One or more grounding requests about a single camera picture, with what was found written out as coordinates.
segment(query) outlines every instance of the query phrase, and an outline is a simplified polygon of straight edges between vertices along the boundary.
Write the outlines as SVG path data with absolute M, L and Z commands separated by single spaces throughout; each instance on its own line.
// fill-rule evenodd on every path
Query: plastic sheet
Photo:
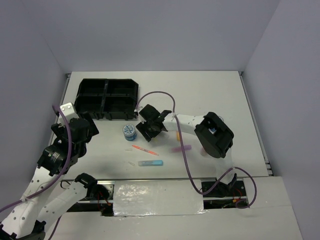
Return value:
M 201 181 L 195 180 L 200 189 Z M 203 196 L 189 180 L 117 181 L 114 185 L 115 216 L 203 214 Z

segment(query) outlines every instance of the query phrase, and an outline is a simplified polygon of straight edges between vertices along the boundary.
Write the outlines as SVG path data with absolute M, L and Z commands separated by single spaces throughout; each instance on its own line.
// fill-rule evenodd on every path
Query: orange marker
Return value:
M 132 147 L 134 147 L 134 148 L 136 148 L 136 149 L 139 149 L 139 150 L 142 150 L 142 151 L 144 151 L 144 152 L 146 152 L 146 153 L 149 153 L 149 154 L 153 154 L 153 155 L 159 156 L 159 154 L 158 154 L 158 153 L 155 153 L 155 152 L 153 152 L 153 151 L 149 151 L 149 150 L 144 149 L 144 148 L 142 148 L 142 147 L 139 147 L 139 146 L 136 146 L 136 145 L 132 145 Z

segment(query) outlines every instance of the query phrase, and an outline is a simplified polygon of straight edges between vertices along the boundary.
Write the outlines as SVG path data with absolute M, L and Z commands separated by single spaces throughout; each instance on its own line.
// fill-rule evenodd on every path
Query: wall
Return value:
M 23 0 L 65 72 L 244 70 L 279 0 Z
M 304 240 L 319 239 L 320 1 L 282 0 L 244 82 Z
M 65 76 L 19 0 L 0 8 L 0 206 L 20 199 L 48 145 Z M 0 221 L 6 213 L 0 214 Z

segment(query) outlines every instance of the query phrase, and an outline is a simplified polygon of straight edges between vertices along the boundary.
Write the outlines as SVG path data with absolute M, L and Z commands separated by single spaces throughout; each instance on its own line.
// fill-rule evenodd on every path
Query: blue eraser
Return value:
M 162 160 L 138 161 L 138 165 L 140 167 L 163 166 L 164 162 Z

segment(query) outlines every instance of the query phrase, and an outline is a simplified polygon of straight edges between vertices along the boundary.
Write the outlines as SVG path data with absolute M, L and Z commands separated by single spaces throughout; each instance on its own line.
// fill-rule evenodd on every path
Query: purple cable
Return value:
M 58 174 L 58 176 L 52 180 L 47 186 L 45 186 L 43 189 L 27 196 L 27 199 L 32 199 L 36 196 L 38 196 L 39 194 L 43 193 L 44 191 L 46 191 L 48 188 L 50 188 L 53 184 L 55 184 L 59 178 L 65 173 L 65 171 L 67 170 L 67 167 L 69 166 L 70 163 L 70 158 L 71 158 L 71 150 L 72 150 L 72 139 L 71 139 L 71 130 L 70 130 L 70 126 L 68 123 L 68 120 L 66 118 L 66 116 L 63 114 L 63 112 L 61 111 L 60 107 L 58 106 L 52 106 L 53 110 L 55 113 L 59 113 L 64 121 L 65 124 L 65 128 L 66 128 L 66 132 L 67 132 L 67 136 L 68 136 L 68 153 L 67 153 L 67 157 L 66 157 L 66 161 L 65 164 L 63 166 L 63 168 L 61 169 L 60 173 Z M 2 213 L 4 210 L 7 210 L 11 207 L 14 207 L 15 205 L 21 204 L 23 201 L 22 200 L 18 200 L 15 201 L 7 206 L 4 206 L 3 208 L 0 209 L 0 213 Z
M 53 231 L 52 231 L 50 237 L 48 238 L 48 240 L 51 240 L 52 237 L 54 236 L 54 234 L 55 234 L 55 232 L 56 232 L 56 230 L 57 230 L 58 224 L 59 224 L 59 222 L 60 222 L 61 217 L 59 217 L 58 220 L 56 221 L 55 226 L 54 226 L 54 228 L 53 228 Z
M 188 161 L 187 161 L 186 151 L 185 151 L 185 148 L 184 148 L 184 141 L 183 141 L 183 139 L 182 139 L 182 132 L 181 132 L 180 123 L 179 123 L 178 117 L 177 117 L 176 114 L 175 114 L 176 101 L 175 101 L 174 97 L 173 97 L 171 94 L 169 94 L 169 93 L 167 93 L 167 92 L 165 92 L 165 91 L 151 91 L 151 92 L 143 95 L 143 96 L 140 98 L 140 100 L 139 100 L 139 101 L 137 102 L 137 104 L 136 104 L 135 110 L 137 110 L 138 105 L 139 105 L 139 103 L 141 102 L 141 100 L 142 100 L 143 98 L 145 98 L 146 96 L 148 96 L 148 95 L 150 95 L 150 94 L 157 94 L 157 93 L 166 94 L 166 95 L 168 95 L 169 97 L 171 97 L 171 99 L 172 99 L 172 101 L 173 101 L 172 112 L 173 112 L 174 118 L 175 118 L 175 120 L 176 120 L 176 125 L 177 125 L 178 132 L 179 132 L 179 136 L 180 136 L 180 144 L 181 144 L 181 150 L 182 150 L 184 165 L 185 165 L 186 173 L 188 174 L 189 180 L 190 180 L 190 182 L 191 182 L 194 190 L 195 190 L 198 194 L 207 195 L 208 193 L 210 193 L 210 192 L 218 185 L 218 183 L 220 183 L 220 181 L 221 181 L 229 172 L 231 172 L 233 169 L 238 169 L 238 170 L 244 172 L 246 175 L 248 175 L 248 177 L 251 179 L 251 181 L 252 181 L 252 183 L 253 183 L 253 186 L 254 186 L 254 196 L 253 196 L 252 201 L 251 201 L 247 206 L 238 207 L 238 204 L 239 204 L 240 202 L 246 201 L 245 199 L 241 199 L 241 200 L 239 200 L 239 201 L 237 201 L 237 202 L 235 203 L 235 207 L 238 208 L 238 209 L 247 209 L 247 208 L 249 208 L 250 206 L 252 206 L 252 204 L 254 204 L 254 202 L 256 201 L 256 198 L 257 198 L 257 185 L 256 185 L 255 180 L 253 179 L 253 177 L 252 177 L 247 171 L 245 171 L 244 169 L 242 169 L 242 168 L 240 168 L 240 167 L 237 167 L 237 166 L 229 168 L 224 174 L 222 174 L 221 177 L 219 177 L 219 179 L 218 179 L 217 181 L 215 181 L 215 183 L 209 188 L 209 190 L 207 190 L 207 191 L 205 191 L 205 192 L 201 192 L 201 191 L 197 188 L 197 186 L 196 186 L 196 184 L 195 184 L 195 182 L 194 182 L 194 180 L 193 180 L 193 178 L 192 178 L 192 176 L 191 176 L 191 172 L 190 172 L 189 165 L 188 165 Z

